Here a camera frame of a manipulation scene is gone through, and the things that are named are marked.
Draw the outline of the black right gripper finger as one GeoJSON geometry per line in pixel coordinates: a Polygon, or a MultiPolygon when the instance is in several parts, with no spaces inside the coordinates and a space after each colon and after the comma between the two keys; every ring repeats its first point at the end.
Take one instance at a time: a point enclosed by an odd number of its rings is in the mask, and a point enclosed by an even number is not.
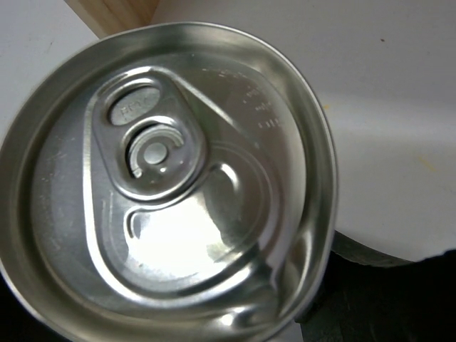
{"type": "Polygon", "coordinates": [[[454,341],[455,250],[412,262],[336,232],[305,341],[454,341]]]}

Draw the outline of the black yellow label can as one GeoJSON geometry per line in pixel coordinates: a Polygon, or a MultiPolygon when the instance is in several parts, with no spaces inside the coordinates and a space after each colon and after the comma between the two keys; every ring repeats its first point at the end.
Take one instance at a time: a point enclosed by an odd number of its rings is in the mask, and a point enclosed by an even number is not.
{"type": "Polygon", "coordinates": [[[296,66],[205,22],[99,40],[1,145],[1,275],[71,341],[273,341],[313,301],[336,154],[296,66]]]}

